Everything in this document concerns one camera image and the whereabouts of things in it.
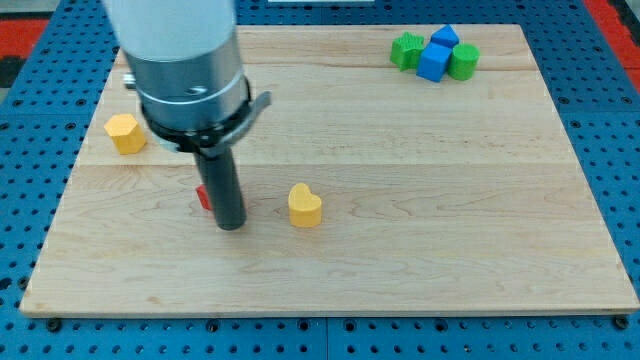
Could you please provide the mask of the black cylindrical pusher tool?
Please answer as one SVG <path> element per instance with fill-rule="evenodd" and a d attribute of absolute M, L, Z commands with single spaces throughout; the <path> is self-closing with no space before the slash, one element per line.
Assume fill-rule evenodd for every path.
<path fill-rule="evenodd" d="M 195 154 L 194 158 L 217 226 L 225 231 L 242 227 L 246 209 L 232 151 L 215 157 Z"/>

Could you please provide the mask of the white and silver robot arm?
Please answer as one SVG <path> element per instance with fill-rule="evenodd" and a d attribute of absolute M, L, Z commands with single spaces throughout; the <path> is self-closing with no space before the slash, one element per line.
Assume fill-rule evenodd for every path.
<path fill-rule="evenodd" d="M 194 156 L 219 228 L 246 210 L 232 147 L 271 103 L 254 96 L 230 0 L 103 0 L 149 129 L 162 146 Z"/>

